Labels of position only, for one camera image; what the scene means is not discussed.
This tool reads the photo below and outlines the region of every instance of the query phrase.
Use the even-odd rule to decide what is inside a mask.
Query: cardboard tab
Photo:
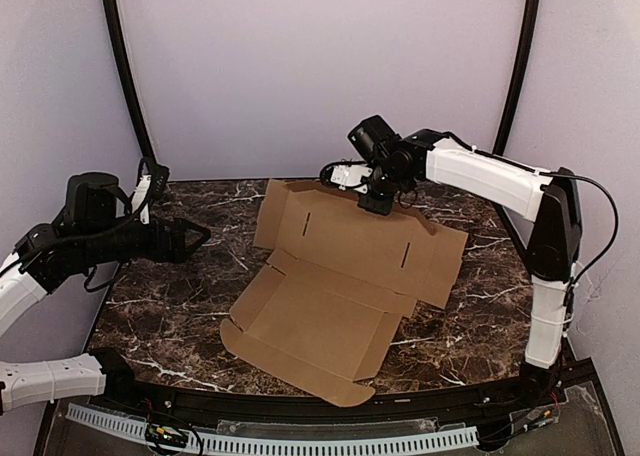
[[[222,322],[222,342],[337,406],[361,404],[374,389],[355,381],[380,370],[402,317],[417,300],[446,305],[466,238],[415,209],[385,217],[318,183],[270,181],[254,244],[274,252]]]

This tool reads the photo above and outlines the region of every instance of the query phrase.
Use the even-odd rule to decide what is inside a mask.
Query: brown marble tabletop
[[[208,226],[212,239],[183,265],[134,262],[100,313],[91,347],[122,354],[141,381],[245,394],[302,391],[228,353],[218,326],[264,265],[252,246],[266,181],[170,183],[153,209]],[[425,183],[415,204],[467,231],[460,275],[445,310],[418,303],[382,369],[378,393],[440,389],[515,376],[528,337],[532,289],[490,203]]]

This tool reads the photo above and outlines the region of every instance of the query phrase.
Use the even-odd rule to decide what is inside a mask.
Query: white wall
[[[176,179],[315,176],[381,113],[491,148],[524,0],[120,0]]]
[[[579,291],[570,339],[578,357],[593,357],[631,455],[640,454],[639,136],[638,0],[541,0],[507,155],[593,177],[618,203],[620,238]],[[587,262],[610,235],[611,211],[580,190]]]
[[[0,253],[64,204],[69,176],[106,171],[131,189],[138,149],[101,0],[0,0]],[[0,340],[0,360],[69,357],[101,296],[74,278]],[[0,454],[31,454],[42,405],[0,417]]]

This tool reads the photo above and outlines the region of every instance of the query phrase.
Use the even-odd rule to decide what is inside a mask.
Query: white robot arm
[[[358,205],[368,211],[389,214],[397,193],[429,180],[467,190],[535,223],[525,258],[533,307],[524,359],[549,370],[570,319],[582,234],[575,182],[562,177],[572,173],[551,173],[484,153],[451,133],[421,130],[402,139],[380,116],[364,120],[348,139],[365,161],[330,163],[320,178],[328,186],[358,192]]]
[[[162,193],[168,169],[145,161],[151,174],[139,174],[136,191],[127,198],[115,176],[87,173],[73,176],[67,187],[65,207],[51,224],[29,231],[0,266],[0,337],[34,304],[52,294],[69,276],[88,275],[88,287],[98,264],[134,257],[153,261],[183,262],[210,237],[202,228],[183,219],[164,221],[149,215],[151,201]],[[125,215],[116,217],[116,199]],[[201,237],[186,246],[185,232]],[[38,363],[0,362],[0,414],[25,404],[105,391],[110,378],[131,372],[114,351]]]

